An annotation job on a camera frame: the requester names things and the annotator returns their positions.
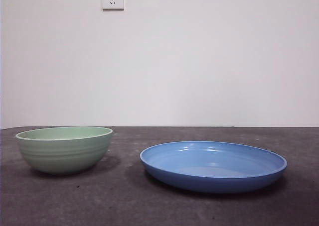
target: plate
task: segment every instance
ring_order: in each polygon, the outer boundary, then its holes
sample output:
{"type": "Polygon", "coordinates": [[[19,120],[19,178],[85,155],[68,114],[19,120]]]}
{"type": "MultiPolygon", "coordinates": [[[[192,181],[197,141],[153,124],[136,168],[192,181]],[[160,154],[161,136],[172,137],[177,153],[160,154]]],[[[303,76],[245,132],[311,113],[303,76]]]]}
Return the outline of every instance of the plate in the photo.
{"type": "Polygon", "coordinates": [[[143,150],[140,159],[156,179],[185,190],[241,193],[278,180],[284,157],[268,150],[234,143],[181,141],[143,150]]]}

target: ridged bowl exterior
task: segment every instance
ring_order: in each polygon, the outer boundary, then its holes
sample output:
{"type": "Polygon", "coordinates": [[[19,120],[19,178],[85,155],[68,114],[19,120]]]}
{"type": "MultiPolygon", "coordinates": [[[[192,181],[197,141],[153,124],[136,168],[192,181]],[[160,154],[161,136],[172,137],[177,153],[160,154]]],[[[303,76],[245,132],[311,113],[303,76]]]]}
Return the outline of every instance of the ridged bowl exterior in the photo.
{"type": "Polygon", "coordinates": [[[24,160],[49,174],[71,174],[95,165],[109,148],[112,132],[84,139],[17,139],[24,160]]]}

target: bowl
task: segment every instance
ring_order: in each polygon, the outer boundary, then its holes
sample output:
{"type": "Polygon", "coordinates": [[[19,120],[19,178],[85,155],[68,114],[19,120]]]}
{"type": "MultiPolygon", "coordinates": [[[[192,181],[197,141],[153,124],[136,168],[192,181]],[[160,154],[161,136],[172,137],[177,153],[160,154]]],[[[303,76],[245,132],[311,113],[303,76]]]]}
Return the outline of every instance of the bowl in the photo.
{"type": "Polygon", "coordinates": [[[103,158],[112,133],[104,127],[55,127],[28,130],[15,137],[32,168],[49,174],[72,174],[103,158]]]}

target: plate rim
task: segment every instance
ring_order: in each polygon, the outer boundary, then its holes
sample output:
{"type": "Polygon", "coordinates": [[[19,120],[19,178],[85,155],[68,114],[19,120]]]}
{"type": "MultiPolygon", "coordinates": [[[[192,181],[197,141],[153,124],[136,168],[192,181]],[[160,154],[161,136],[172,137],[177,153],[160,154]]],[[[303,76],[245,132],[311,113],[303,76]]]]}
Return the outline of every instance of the plate rim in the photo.
{"type": "Polygon", "coordinates": [[[238,144],[238,143],[231,143],[231,142],[223,142],[223,141],[209,141],[209,140],[187,140],[187,141],[174,141],[174,142],[166,142],[166,143],[161,143],[161,144],[157,144],[157,145],[153,145],[153,146],[150,146],[144,150],[141,151],[140,153],[140,160],[148,165],[148,166],[151,166],[155,169],[159,169],[159,170],[162,170],[162,171],[165,171],[165,172],[168,172],[168,173],[172,173],[172,174],[178,174],[178,175],[183,175],[183,176],[192,176],[192,177],[202,177],[202,178],[209,178],[209,179],[246,179],[246,178],[257,178],[257,177],[264,177],[264,176],[268,176],[268,175],[273,175],[273,174],[276,174],[276,173],[279,173],[279,172],[282,172],[283,170],[286,169],[287,167],[287,160],[282,157],[281,155],[275,153],[275,152],[272,152],[270,150],[265,150],[265,149],[262,149],[262,148],[258,148],[258,147],[254,147],[254,146],[250,146],[250,145],[244,145],[244,144],[238,144]],[[222,144],[231,144],[231,145],[240,145],[240,146],[245,146],[245,147],[250,147],[250,148],[255,148],[255,149],[258,149],[258,150],[262,150],[262,151],[266,151],[267,153],[271,153],[271,154],[274,154],[276,156],[278,156],[279,158],[281,158],[284,162],[284,165],[280,168],[278,168],[277,170],[274,170],[274,171],[271,171],[270,173],[267,173],[267,174],[256,174],[256,175],[247,175],[247,176],[234,176],[234,177],[222,177],[222,176],[203,176],[203,175],[194,175],[194,174],[183,174],[183,173],[177,173],[177,172],[173,172],[173,171],[169,171],[169,170],[165,170],[165,169],[162,169],[162,168],[159,168],[159,167],[155,167],[149,163],[147,163],[145,161],[145,159],[143,158],[143,153],[151,148],[154,148],[154,147],[158,147],[158,146],[161,146],[161,145],[166,145],[166,144],[174,144],[174,143],[183,143],[183,142],[209,142],[209,143],[222,143],[222,144]]]}

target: gray table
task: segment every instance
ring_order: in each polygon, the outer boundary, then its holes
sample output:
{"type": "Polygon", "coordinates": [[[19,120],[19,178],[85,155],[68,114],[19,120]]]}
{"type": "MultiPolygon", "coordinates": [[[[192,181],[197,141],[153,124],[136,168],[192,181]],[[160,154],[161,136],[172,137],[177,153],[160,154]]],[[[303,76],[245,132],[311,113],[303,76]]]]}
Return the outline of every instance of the gray table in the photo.
{"type": "Polygon", "coordinates": [[[50,176],[23,161],[14,135],[1,131],[3,226],[318,226],[319,128],[111,127],[110,151],[93,168],[50,176]],[[235,195],[193,193],[148,175],[141,150],[182,140],[214,140],[272,150],[288,161],[284,177],[235,195]]]}

